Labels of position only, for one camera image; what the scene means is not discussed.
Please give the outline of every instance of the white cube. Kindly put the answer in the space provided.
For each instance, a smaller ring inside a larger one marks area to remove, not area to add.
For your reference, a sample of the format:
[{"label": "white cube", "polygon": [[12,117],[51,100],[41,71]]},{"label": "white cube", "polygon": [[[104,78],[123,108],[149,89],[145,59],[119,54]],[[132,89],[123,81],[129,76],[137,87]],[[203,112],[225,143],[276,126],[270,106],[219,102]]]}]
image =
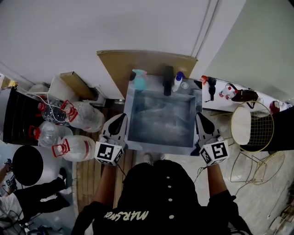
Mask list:
[{"label": "white cube", "polygon": [[120,145],[96,142],[95,159],[103,164],[116,166],[123,153]]},{"label": "white cube", "polygon": [[200,154],[207,166],[219,164],[229,158],[229,145],[226,140],[203,145]]}]

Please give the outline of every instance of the black t-shirt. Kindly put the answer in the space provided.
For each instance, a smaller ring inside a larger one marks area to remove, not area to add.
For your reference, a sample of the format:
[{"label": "black t-shirt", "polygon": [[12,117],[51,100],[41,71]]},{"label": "black t-shirt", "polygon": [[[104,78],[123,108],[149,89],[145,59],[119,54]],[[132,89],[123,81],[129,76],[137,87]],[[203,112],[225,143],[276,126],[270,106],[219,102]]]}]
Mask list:
[{"label": "black t-shirt", "polygon": [[140,164],[129,171],[118,207],[110,209],[96,201],[85,206],[72,234],[84,234],[91,223],[94,234],[177,230],[194,234],[251,234],[234,199],[226,190],[202,207],[193,181],[179,164]]}]

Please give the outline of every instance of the wooden floor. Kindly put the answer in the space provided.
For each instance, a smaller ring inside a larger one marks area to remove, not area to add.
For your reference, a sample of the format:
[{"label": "wooden floor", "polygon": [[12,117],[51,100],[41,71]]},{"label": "wooden floor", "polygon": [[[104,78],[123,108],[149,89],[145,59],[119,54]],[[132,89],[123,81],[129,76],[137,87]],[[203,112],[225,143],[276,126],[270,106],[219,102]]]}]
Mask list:
[{"label": "wooden floor", "polygon": [[[119,114],[113,110],[108,110],[106,108],[101,109],[101,112],[104,114],[105,120],[109,120],[111,117]],[[96,142],[99,140],[100,132],[87,133],[83,130],[77,129],[75,134],[88,136]],[[127,174],[128,171],[131,169],[132,161],[133,151],[126,150],[119,160],[119,166],[125,174]],[[101,174],[103,172],[103,164],[99,163],[95,159],[92,159],[89,161],[78,162],[77,164],[74,164],[73,167],[76,167],[76,169],[73,170],[73,172],[76,173],[76,181],[74,187],[75,190],[73,192],[76,193],[76,195],[73,197],[76,201],[74,201],[74,204],[77,205],[78,212],[81,212],[84,206],[89,205],[93,200],[93,195],[99,186]],[[117,167],[113,207],[117,206],[123,188],[123,180],[124,174],[119,169],[119,167]]]}]

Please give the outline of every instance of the person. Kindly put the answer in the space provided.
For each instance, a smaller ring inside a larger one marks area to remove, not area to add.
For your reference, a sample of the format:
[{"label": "person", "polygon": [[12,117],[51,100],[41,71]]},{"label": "person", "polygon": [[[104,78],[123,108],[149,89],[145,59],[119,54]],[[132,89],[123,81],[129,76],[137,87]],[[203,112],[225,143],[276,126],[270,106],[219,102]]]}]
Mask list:
[{"label": "person", "polygon": [[93,202],[85,206],[75,222],[72,235],[190,232],[194,234],[243,234],[251,232],[239,216],[235,196],[231,196],[218,164],[208,166],[210,199],[206,207],[198,203],[195,185],[183,167],[161,160],[134,166],[126,175],[117,208],[113,209],[116,168],[105,165]]},{"label": "person", "polygon": [[[11,160],[6,160],[0,170],[0,182],[12,172]],[[6,194],[0,197],[0,235],[25,234],[19,224],[25,224],[38,213],[50,213],[68,207],[70,204],[58,193],[66,188],[67,174],[60,168],[58,177],[45,184],[17,190],[15,180]],[[40,201],[56,194],[55,199]]]}]

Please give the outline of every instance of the sink basin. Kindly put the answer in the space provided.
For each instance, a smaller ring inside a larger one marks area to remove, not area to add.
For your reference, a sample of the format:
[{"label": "sink basin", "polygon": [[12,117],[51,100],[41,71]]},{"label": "sink basin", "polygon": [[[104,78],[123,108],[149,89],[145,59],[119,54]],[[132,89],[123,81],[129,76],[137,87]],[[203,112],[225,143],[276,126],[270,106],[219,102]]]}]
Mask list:
[{"label": "sink basin", "polygon": [[195,105],[195,96],[136,90],[128,140],[193,147]]}]

